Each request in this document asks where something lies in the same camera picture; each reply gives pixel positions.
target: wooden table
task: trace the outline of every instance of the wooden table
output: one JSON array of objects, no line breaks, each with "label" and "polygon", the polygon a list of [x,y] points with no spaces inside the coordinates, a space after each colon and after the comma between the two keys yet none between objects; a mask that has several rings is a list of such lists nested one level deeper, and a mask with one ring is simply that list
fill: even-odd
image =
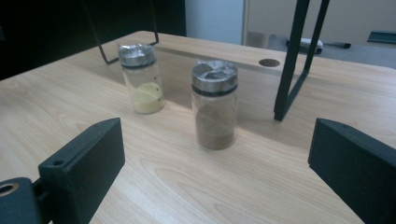
[{"label": "wooden table", "polygon": [[[117,44],[151,40],[140,32],[105,51],[116,57]],[[396,147],[396,70],[315,58],[278,122],[285,53],[172,35],[160,35],[156,51],[166,105],[152,115],[133,111],[120,64],[105,65],[98,48],[1,81],[0,180],[38,179],[40,162],[120,117],[126,163],[92,223],[361,223],[308,167],[314,124],[334,119]],[[209,56],[239,68],[237,139],[223,150],[195,140],[191,68]],[[263,58],[281,65],[261,67]]]}]

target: jar with brown powder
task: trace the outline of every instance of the jar with brown powder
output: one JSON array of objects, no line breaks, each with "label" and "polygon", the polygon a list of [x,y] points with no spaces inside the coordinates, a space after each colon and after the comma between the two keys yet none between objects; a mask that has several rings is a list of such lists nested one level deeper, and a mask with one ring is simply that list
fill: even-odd
[{"label": "jar with brown powder", "polygon": [[191,79],[198,143],[211,149],[229,147],[235,137],[237,68],[219,60],[198,62]]}]

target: metal lid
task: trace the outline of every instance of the metal lid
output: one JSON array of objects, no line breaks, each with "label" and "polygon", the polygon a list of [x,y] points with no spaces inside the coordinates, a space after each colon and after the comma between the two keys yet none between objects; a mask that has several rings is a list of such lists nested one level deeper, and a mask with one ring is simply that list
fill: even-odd
[{"label": "metal lid", "polygon": [[238,69],[220,60],[198,63],[192,68],[192,88],[199,94],[221,96],[238,85]]},{"label": "metal lid", "polygon": [[120,62],[124,67],[146,67],[155,63],[154,47],[151,45],[128,45],[119,48]]}]

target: spice jar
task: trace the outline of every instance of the spice jar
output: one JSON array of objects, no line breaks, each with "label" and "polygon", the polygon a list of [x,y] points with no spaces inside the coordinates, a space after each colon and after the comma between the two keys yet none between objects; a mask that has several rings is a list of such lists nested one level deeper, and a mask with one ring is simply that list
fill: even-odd
[{"label": "spice jar", "polygon": [[119,56],[134,110],[140,114],[161,110],[165,101],[154,47],[141,44],[120,46]]},{"label": "spice jar", "polygon": [[200,62],[191,78],[198,143],[211,149],[230,146],[235,136],[237,68],[224,61]]}]

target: round hole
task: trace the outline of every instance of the round hole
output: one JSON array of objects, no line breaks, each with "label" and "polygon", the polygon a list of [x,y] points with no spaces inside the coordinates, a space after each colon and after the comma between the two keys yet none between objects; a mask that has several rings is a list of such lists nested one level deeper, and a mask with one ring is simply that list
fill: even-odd
[{"label": "round hole", "polygon": [[262,59],[259,61],[259,64],[264,67],[277,67],[280,65],[280,62],[275,59]]},{"label": "round hole", "polygon": [[0,186],[0,197],[6,196],[12,193],[14,190],[18,188],[18,183],[7,183],[5,185]]},{"label": "round hole", "polygon": [[52,164],[54,166],[59,166],[59,165],[62,165],[63,163],[64,163],[64,161],[54,161]]}]

